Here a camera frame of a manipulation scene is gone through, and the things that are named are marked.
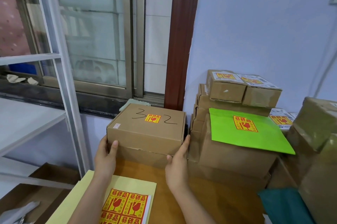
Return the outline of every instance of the orange table surface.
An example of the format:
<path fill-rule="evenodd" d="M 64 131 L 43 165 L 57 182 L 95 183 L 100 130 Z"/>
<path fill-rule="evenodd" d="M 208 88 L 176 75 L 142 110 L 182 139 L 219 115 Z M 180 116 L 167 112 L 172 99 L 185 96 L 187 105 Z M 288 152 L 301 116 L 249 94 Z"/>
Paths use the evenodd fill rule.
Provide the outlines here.
<path fill-rule="evenodd" d="M 165 170 L 117 159 L 115 175 L 157 183 L 149 224 L 185 223 L 183 213 L 165 181 Z M 189 185 L 217 223 L 264 223 L 263 206 L 254 190 L 196 177 Z"/>

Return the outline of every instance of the pink curtain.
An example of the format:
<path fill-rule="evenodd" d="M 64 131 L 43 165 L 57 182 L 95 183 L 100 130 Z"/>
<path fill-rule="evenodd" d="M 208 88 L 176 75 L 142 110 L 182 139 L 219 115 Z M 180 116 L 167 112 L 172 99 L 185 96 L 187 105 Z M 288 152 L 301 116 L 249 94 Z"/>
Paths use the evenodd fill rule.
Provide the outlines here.
<path fill-rule="evenodd" d="M 15 0 L 0 0 L 0 56 L 30 54 Z"/>

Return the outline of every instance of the hand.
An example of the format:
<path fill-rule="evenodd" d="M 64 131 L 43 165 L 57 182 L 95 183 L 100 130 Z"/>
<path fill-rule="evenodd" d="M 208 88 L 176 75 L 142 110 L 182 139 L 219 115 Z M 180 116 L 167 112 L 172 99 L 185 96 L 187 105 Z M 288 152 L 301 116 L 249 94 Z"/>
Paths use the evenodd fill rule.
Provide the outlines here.
<path fill-rule="evenodd" d="M 188 135 L 173 158 L 167 155 L 168 163 L 165 167 L 166 183 L 173 195 L 189 189 L 186 159 L 189 141 L 190 136 Z"/>
<path fill-rule="evenodd" d="M 99 142 L 99 146 L 95 156 L 95 173 L 94 178 L 100 181 L 110 183 L 111 177 L 116 169 L 116 153 L 118 141 L 114 141 L 111 145 L 110 152 L 107 149 L 107 136 L 105 135 Z"/>

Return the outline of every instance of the bright green envelope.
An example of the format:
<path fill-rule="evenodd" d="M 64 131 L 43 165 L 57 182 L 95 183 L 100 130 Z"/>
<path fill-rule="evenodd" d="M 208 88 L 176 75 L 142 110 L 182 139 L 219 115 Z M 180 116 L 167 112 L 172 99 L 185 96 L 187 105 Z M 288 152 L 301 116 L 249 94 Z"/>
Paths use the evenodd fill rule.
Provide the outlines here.
<path fill-rule="evenodd" d="M 295 154 L 280 128 L 269 118 L 210 108 L 212 140 L 242 147 Z"/>

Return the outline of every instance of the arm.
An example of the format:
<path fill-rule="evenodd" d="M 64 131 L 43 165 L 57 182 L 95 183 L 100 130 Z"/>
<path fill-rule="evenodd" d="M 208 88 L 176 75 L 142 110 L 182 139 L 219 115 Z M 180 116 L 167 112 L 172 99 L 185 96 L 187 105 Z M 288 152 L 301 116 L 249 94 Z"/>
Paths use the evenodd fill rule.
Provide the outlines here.
<path fill-rule="evenodd" d="M 68 224 L 97 224 L 101 215 L 104 195 L 116 168 L 118 141 L 114 141 L 107 152 L 107 136 L 100 141 L 95 156 L 95 173 L 84 192 Z"/>
<path fill-rule="evenodd" d="M 174 157 L 167 156 L 166 183 L 178 202 L 187 224 L 216 224 L 188 186 L 186 152 L 189 141 L 188 135 Z"/>

